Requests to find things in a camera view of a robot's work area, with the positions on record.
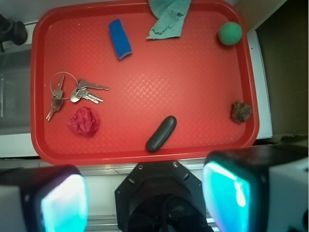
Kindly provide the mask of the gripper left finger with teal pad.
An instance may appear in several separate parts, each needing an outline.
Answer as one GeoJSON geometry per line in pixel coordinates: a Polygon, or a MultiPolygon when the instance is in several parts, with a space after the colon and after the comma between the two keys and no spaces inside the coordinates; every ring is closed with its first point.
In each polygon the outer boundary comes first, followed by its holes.
{"type": "Polygon", "coordinates": [[[83,232],[88,213],[87,183],[75,166],[0,170],[2,232],[83,232]]]}

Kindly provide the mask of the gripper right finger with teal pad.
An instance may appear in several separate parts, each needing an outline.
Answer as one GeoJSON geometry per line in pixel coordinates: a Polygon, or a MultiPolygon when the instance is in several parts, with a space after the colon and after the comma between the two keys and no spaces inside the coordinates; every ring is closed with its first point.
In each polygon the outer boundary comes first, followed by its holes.
{"type": "Polygon", "coordinates": [[[258,145],[211,152],[205,161],[205,204],[223,232],[306,232],[309,151],[258,145]]]}

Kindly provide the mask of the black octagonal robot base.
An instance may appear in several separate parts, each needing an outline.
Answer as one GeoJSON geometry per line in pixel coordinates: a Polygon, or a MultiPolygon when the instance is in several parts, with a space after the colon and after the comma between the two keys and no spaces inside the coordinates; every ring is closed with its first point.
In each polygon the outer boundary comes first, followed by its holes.
{"type": "Polygon", "coordinates": [[[138,163],[116,188],[123,232],[211,232],[202,183],[177,161],[138,163]]]}

